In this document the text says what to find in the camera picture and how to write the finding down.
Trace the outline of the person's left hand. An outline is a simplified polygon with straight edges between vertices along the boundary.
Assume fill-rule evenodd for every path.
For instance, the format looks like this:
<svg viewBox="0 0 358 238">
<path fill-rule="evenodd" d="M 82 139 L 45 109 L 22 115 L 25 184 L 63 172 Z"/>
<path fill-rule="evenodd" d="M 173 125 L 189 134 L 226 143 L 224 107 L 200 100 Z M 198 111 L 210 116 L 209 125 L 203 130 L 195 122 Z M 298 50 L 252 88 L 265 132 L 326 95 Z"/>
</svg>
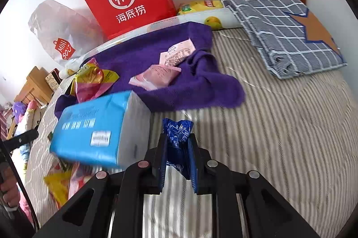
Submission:
<svg viewBox="0 0 358 238">
<path fill-rule="evenodd" d="M 16 177 L 10 167 L 7 167 L 2 173 L 4 179 L 3 183 L 1 183 L 3 199 L 9 207 L 16 207 L 20 201 Z"/>
</svg>

